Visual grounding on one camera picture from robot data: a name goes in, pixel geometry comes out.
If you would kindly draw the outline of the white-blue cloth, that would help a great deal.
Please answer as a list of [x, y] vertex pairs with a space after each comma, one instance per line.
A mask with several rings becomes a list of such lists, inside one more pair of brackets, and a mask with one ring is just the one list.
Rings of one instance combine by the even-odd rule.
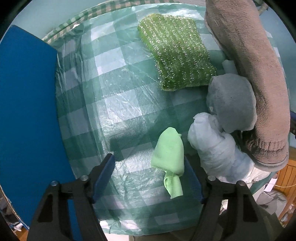
[[234, 138], [224, 132], [217, 118], [209, 113], [194, 116], [188, 141], [197, 150], [201, 167], [222, 182], [244, 181], [248, 187], [270, 175], [255, 167], [248, 154], [242, 152]]

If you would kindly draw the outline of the light green cloth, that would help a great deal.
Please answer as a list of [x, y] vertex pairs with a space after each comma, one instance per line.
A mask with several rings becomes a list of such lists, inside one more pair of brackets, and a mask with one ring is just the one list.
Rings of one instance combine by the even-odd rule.
[[165, 172], [164, 187], [171, 199], [183, 195], [180, 177], [184, 174], [184, 145], [175, 128], [168, 127], [160, 135], [151, 159], [151, 166]]

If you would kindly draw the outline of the grey-brown fleece towel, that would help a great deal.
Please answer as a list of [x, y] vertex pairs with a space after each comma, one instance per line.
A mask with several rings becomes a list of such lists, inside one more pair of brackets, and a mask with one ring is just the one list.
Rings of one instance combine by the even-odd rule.
[[241, 135], [257, 168], [278, 171], [288, 163], [290, 101], [283, 68], [253, 1], [206, 1], [205, 21], [256, 97], [257, 122]]

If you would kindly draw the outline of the blue cardboard box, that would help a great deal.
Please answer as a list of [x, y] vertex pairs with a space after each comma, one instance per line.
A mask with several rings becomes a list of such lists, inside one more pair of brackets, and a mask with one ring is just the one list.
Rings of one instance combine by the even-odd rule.
[[11, 26], [1, 41], [1, 187], [30, 225], [49, 183], [75, 180], [56, 111], [57, 51]]

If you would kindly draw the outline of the grey-blue rolled cloth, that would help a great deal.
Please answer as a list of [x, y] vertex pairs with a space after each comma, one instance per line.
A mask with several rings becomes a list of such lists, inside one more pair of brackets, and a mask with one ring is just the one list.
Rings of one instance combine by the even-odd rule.
[[256, 98], [247, 78], [226, 73], [211, 78], [207, 105], [225, 132], [253, 130], [257, 121]]

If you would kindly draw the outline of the green checked plastic table cover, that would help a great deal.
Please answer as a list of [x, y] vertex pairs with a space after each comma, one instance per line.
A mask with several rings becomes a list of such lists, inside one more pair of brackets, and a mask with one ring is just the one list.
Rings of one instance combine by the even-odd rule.
[[224, 53], [204, 24], [205, 8], [191, 4], [143, 4], [82, 22], [53, 42], [58, 51], [57, 113], [63, 143], [76, 177], [89, 174], [108, 153], [116, 165], [94, 210], [106, 233], [155, 235], [194, 226], [201, 204], [185, 178], [183, 196], [171, 199], [165, 172], [152, 168], [161, 133], [173, 127], [185, 152], [193, 118], [207, 111], [206, 87], [173, 93], [159, 87], [156, 64], [143, 44], [138, 23], [149, 14], [195, 21], [219, 74]]

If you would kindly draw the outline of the green sparkly scrubbing cloth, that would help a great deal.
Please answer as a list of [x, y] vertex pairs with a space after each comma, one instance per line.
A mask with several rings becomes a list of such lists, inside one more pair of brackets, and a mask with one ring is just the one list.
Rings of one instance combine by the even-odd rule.
[[162, 90], [208, 85], [217, 74], [193, 19], [150, 14], [138, 31], [155, 59]]

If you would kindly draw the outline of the green checked fabric tablecloth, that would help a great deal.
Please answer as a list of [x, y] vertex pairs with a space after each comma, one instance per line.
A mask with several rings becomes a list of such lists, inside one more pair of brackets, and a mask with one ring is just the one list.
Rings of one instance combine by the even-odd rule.
[[81, 13], [70, 18], [66, 22], [60, 24], [57, 28], [51, 30], [42, 40], [47, 44], [52, 44], [57, 39], [65, 35], [67, 32], [77, 27], [84, 21], [91, 18], [109, 13], [118, 9], [124, 9], [131, 6], [139, 6], [143, 4], [163, 4], [163, 3], [177, 3], [178, 1], [173, 0], [138, 0], [138, 1], [105, 1], [96, 6], [88, 8]]

